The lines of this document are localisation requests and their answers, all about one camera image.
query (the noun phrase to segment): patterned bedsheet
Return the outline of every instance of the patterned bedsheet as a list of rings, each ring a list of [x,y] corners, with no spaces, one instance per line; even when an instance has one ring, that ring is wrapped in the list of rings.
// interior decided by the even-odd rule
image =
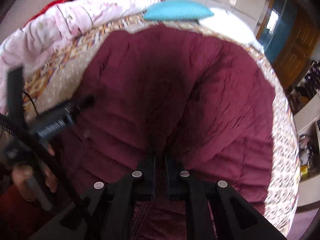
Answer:
[[[92,29],[76,39],[71,46],[56,53],[40,70],[26,82],[25,89],[42,112],[57,103],[71,98],[79,86],[82,75],[106,37],[115,30],[135,33],[152,25],[165,24],[171,28],[197,32],[203,36],[217,36],[234,42],[196,22],[145,22],[143,14],[114,21]],[[265,200],[265,217],[284,235],[287,235],[296,210],[300,163],[297,133],[292,113],[282,86],[264,54],[253,47],[241,45],[256,61],[266,80],[275,88],[273,101],[274,140],[272,178]],[[24,98],[27,118],[35,111],[27,97]]]

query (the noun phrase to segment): black mechanical device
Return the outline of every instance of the black mechanical device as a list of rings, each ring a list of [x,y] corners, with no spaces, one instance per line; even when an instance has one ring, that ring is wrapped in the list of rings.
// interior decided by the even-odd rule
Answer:
[[[94,104],[94,98],[93,96],[88,96],[79,102],[64,101],[40,114],[36,119],[27,124],[22,107],[22,89],[24,85],[22,71],[22,67],[19,67],[8,73],[8,118],[20,129],[29,133],[44,147],[47,147],[50,139],[76,122],[80,111]],[[17,137],[10,139],[7,146],[3,149],[3,154],[9,165],[25,164],[33,168],[33,176],[27,179],[27,183],[35,193],[42,208],[50,211],[54,207],[55,197],[44,182],[42,171],[45,166],[44,162]]]
[[[13,164],[24,163],[34,168],[34,178],[29,184],[45,210],[53,207],[54,200],[44,184],[41,163],[52,170],[73,201],[31,240],[131,239],[135,202],[151,201],[156,193],[155,156],[150,153],[136,171],[116,183],[95,183],[80,197],[44,146],[47,140],[74,124],[79,112],[93,104],[93,98],[78,103],[66,101],[27,125],[23,117],[22,85],[22,69],[10,72],[9,116],[0,114],[0,128],[13,135],[4,149],[7,159]],[[170,153],[165,155],[165,174],[169,199],[185,202],[188,240],[216,239],[210,210],[219,240],[286,239],[226,181],[198,180],[184,170],[182,163],[172,159]]]

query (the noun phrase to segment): wooden door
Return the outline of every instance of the wooden door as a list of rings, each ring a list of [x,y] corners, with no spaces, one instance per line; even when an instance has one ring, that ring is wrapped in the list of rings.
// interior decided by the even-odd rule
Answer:
[[[287,89],[305,68],[318,38],[318,28],[307,12],[300,8],[292,31],[272,65],[284,89]]]

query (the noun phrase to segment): human hand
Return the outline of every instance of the human hand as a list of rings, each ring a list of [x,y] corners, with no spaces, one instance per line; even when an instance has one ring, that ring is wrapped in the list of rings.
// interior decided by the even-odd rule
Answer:
[[[48,152],[54,156],[54,150],[52,149],[51,145],[48,145]],[[45,174],[45,184],[50,189],[52,193],[56,192],[58,181],[56,176],[51,172],[48,166],[45,166],[43,170]],[[27,179],[31,178],[33,174],[33,170],[28,165],[17,165],[12,170],[12,181],[14,185],[17,187],[21,196],[28,201],[35,201],[36,196],[34,195],[33,191],[29,187],[27,183]]]

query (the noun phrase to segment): thin black wire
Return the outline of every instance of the thin black wire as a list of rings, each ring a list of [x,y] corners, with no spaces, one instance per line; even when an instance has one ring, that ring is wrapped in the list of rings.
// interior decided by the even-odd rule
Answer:
[[[32,100],[32,97],[27,92],[25,92],[25,90],[22,90],[22,93],[24,93],[30,99],[31,103],[33,104],[33,107],[35,108],[36,114],[39,116],[37,108],[36,108],[36,104]]]

